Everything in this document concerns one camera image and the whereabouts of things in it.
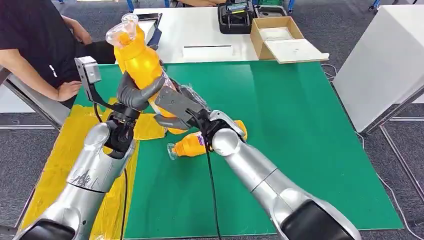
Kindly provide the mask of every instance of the clear bottle cap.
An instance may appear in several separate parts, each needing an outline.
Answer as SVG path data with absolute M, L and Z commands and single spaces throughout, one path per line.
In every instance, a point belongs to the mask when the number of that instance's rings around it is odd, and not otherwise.
M 124 21 L 112 27 L 106 33 L 106 41 L 115 47 L 123 48 L 136 38 L 136 23 Z
M 127 14 L 122 16 L 121 21 L 122 22 L 129 21 L 129 22 L 138 23 L 139 17 L 137 15 L 135 15 L 134 13 L 127 13 Z
M 178 158 L 177 152 L 175 151 L 175 144 L 168 143 L 168 145 L 166 145 L 166 149 L 168 150 L 168 155 L 171 160 Z

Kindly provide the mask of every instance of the bottle label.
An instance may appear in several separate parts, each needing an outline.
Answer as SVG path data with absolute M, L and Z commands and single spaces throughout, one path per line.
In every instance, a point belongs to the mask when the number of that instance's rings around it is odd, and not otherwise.
M 201 145 L 201 146 L 204 146 L 205 145 L 205 140 L 203 139 L 203 136 L 202 136 L 202 133 L 201 132 L 199 132 L 198 134 L 196 134 L 197 135 L 197 140 L 199 141 L 199 144 Z

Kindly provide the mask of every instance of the table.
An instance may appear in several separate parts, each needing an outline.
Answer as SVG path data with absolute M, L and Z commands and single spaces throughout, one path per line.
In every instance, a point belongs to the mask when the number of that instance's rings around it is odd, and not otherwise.
M 243 120 L 249 144 L 305 190 L 332 203 L 359 229 L 402 223 L 362 150 L 319 63 L 275 61 L 166 64 L 213 109 Z M 121 76 L 100 67 L 96 89 L 113 97 Z M 90 106 L 81 91 L 75 104 Z M 204 155 L 176 161 L 166 145 L 183 135 L 141 141 L 125 238 L 216 236 Z M 268 217 L 218 155 L 211 155 L 223 236 L 272 234 Z
M 157 53 L 164 63 L 256 61 L 258 57 L 249 34 L 222 34 L 216 7 L 138 8 L 135 14 L 163 13 L 159 23 L 162 36 Z M 231 45 L 229 57 L 200 55 L 187 59 L 184 46 Z

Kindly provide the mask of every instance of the cardboard box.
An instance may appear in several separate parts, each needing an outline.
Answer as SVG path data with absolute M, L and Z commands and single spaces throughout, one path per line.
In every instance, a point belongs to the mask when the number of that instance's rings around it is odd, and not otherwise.
M 291 39 L 264 40 L 260 29 L 285 27 Z M 290 16 L 253 19 L 250 39 L 260 60 L 276 59 L 279 63 L 296 63 L 328 60 L 328 53 L 321 53 L 308 42 Z
M 295 39 L 304 39 L 304 36 L 291 16 L 255 18 L 253 19 L 250 31 L 250 40 L 252 41 L 256 55 L 260 60 L 270 60 L 275 59 L 275 57 L 262 40 L 259 29 L 279 27 L 287 27 L 288 31 Z

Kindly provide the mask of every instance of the black t-shirt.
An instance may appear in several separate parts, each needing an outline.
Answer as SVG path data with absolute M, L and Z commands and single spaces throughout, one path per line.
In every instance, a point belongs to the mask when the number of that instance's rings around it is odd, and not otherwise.
M 18 49 L 55 88 L 80 79 L 74 57 L 82 56 L 84 47 L 51 0 L 0 0 L 0 50 L 3 49 Z

